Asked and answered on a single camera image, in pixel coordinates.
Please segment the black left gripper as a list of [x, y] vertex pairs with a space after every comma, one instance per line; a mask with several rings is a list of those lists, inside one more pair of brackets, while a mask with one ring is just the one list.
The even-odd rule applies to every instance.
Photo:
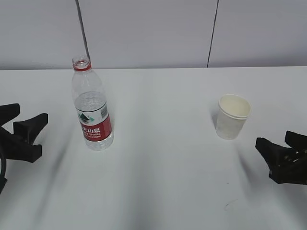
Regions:
[[[19, 114], [18, 103], [1, 105], [0, 126]], [[0, 192], [7, 183], [7, 160], [34, 163], [42, 156], [42, 145], [34, 145], [34, 141], [47, 124], [48, 114], [42, 113], [28, 120], [13, 122], [13, 134], [3, 127], [0, 128]]]

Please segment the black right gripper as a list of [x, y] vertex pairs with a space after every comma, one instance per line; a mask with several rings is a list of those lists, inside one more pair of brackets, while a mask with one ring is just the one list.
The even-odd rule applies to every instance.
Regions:
[[286, 131], [280, 146], [265, 138], [257, 138], [255, 148], [270, 169], [269, 177], [277, 184], [307, 184], [307, 136]]

